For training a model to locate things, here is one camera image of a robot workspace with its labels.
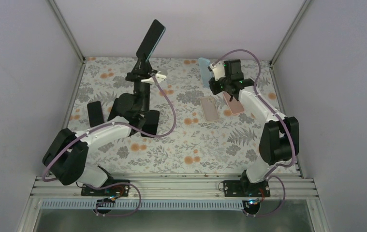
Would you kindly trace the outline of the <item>blue phone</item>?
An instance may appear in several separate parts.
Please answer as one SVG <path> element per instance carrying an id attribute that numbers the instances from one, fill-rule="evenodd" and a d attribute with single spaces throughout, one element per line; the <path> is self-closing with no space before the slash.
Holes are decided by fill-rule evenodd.
<path id="1" fill-rule="evenodd" d="M 116 98 L 113 102 L 107 121 L 111 121 L 112 119 L 118 116 L 117 105 L 118 105 L 118 98 Z"/>

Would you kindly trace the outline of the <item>beige phone case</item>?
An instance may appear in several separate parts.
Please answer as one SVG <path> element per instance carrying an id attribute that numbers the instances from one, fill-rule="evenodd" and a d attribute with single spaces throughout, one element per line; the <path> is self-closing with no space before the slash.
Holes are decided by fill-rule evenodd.
<path id="1" fill-rule="evenodd" d="M 206 122 L 219 120 L 219 113 L 216 108 L 214 98 L 212 96 L 200 97 L 200 105 Z"/>

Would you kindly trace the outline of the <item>pink phone case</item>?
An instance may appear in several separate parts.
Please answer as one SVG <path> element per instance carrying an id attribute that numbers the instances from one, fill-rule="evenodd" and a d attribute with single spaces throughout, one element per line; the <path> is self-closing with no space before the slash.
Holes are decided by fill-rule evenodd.
<path id="1" fill-rule="evenodd" d="M 228 94 L 227 92 L 223 92 L 223 98 L 233 115 L 238 115 L 245 111 L 242 103 L 239 102 L 235 97 Z"/>

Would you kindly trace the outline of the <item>light-blue phone case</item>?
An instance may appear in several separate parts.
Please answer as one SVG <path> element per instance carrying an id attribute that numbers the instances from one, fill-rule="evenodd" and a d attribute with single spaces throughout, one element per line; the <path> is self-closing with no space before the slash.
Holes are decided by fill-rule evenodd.
<path id="1" fill-rule="evenodd" d="M 211 61 L 206 58 L 198 58 L 198 64 L 200 69 L 200 76 L 202 79 L 203 86 L 209 88 L 209 81 L 213 78 L 213 73 L 209 70 Z"/>

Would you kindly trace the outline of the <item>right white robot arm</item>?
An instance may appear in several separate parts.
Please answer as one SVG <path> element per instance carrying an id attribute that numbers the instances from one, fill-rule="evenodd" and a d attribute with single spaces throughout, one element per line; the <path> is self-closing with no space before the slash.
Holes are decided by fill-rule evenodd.
<path id="1" fill-rule="evenodd" d="M 260 157 L 240 178 L 241 193 L 251 197 L 263 189 L 263 182 L 268 181 L 278 167 L 295 165 L 299 149 L 298 120 L 287 117 L 265 99 L 257 89 L 257 82 L 244 77 L 240 60 L 218 61 L 210 64 L 208 70 L 213 73 L 209 80 L 213 94 L 226 92 L 231 100 L 239 101 L 264 125 L 259 143 Z"/>

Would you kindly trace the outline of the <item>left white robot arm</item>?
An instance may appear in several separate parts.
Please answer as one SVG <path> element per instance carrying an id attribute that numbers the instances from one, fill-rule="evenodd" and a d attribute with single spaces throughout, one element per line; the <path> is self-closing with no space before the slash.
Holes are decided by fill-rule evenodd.
<path id="1" fill-rule="evenodd" d="M 110 174 L 98 166 L 87 165 L 89 152 L 137 132 L 157 137 L 156 133 L 144 131 L 144 125 L 150 112 L 151 86 L 158 87 L 165 79 L 164 73 L 153 69 L 148 60 L 139 58 L 125 79 L 133 83 L 133 92 L 123 93 L 115 99 L 113 119 L 87 130 L 74 132 L 64 128 L 58 132 L 42 160 L 45 166 L 43 181 L 58 180 L 65 186 L 81 182 L 92 186 L 102 196 L 108 195 L 113 189 Z"/>

